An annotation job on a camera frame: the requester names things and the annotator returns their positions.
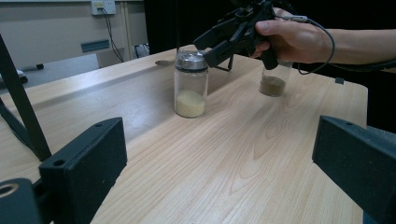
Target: glass jar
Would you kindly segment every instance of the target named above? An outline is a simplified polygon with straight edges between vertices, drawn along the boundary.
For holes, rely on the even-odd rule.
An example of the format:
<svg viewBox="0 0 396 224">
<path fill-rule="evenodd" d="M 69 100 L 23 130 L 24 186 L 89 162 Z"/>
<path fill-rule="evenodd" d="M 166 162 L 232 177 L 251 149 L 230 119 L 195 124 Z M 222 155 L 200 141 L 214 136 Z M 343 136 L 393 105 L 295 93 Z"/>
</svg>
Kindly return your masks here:
<svg viewBox="0 0 396 224">
<path fill-rule="evenodd" d="M 175 68 L 175 112 L 189 119 L 203 115 L 208 84 L 208 67 L 203 52 L 180 49 Z"/>
<path fill-rule="evenodd" d="M 293 62 L 277 61 L 278 66 L 272 70 L 262 69 L 260 92 L 268 96 L 281 96 L 292 71 Z"/>
</svg>

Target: table surface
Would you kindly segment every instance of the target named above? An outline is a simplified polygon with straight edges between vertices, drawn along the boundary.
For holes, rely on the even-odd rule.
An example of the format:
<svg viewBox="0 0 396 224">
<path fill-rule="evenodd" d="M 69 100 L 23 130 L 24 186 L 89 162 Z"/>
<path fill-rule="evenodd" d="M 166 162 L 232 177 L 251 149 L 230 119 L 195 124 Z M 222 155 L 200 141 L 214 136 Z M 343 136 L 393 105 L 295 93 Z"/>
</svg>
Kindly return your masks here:
<svg viewBox="0 0 396 224">
<path fill-rule="evenodd" d="M 312 162 L 320 115 L 366 125 L 365 87 L 319 75 L 259 92 L 262 62 L 209 69 L 207 108 L 174 112 L 175 50 L 26 90 L 55 153 L 123 118 L 128 163 L 92 223 L 361 223 L 361 209 Z M 18 116 L 8 94 L 3 101 Z M 0 181 L 39 178 L 38 159 L 0 119 Z"/>
</svg>

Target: silver lid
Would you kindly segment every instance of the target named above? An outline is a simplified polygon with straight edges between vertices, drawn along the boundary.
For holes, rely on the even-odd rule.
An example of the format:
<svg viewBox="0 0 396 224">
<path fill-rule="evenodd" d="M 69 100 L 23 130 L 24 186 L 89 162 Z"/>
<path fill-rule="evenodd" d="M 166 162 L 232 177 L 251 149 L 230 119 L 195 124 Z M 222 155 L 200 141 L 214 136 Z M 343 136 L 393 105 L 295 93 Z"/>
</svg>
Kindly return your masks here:
<svg viewBox="0 0 396 224">
<path fill-rule="evenodd" d="M 200 50 L 179 50 L 175 59 L 175 68 L 187 72 L 206 70 L 207 63 L 203 53 Z"/>
</svg>

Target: hand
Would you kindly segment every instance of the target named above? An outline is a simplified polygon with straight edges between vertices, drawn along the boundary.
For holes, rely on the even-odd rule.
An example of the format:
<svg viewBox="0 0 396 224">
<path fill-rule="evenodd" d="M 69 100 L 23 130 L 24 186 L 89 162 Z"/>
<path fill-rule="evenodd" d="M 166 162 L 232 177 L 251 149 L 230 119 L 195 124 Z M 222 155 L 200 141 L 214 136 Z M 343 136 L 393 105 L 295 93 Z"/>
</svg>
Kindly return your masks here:
<svg viewBox="0 0 396 224">
<path fill-rule="evenodd" d="M 289 12 L 274 8 L 277 16 L 291 15 Z M 331 40 L 318 27 L 309 23 L 283 21 L 258 21 L 256 31 L 268 36 L 269 41 L 262 41 L 250 56 L 256 58 L 264 50 L 273 48 L 279 60 L 297 63 L 326 62 L 331 54 Z"/>
</svg>

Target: wall socket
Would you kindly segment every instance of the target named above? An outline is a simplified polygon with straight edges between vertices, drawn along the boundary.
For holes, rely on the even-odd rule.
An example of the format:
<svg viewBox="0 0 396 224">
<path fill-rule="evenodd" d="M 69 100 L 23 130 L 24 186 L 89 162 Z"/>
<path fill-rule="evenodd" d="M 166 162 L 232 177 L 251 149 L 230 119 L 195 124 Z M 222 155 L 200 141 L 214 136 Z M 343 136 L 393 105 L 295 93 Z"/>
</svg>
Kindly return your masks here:
<svg viewBox="0 0 396 224">
<path fill-rule="evenodd" d="M 92 15 L 103 15 L 105 12 L 108 15 L 116 14 L 116 1 L 115 0 L 91 1 Z"/>
</svg>

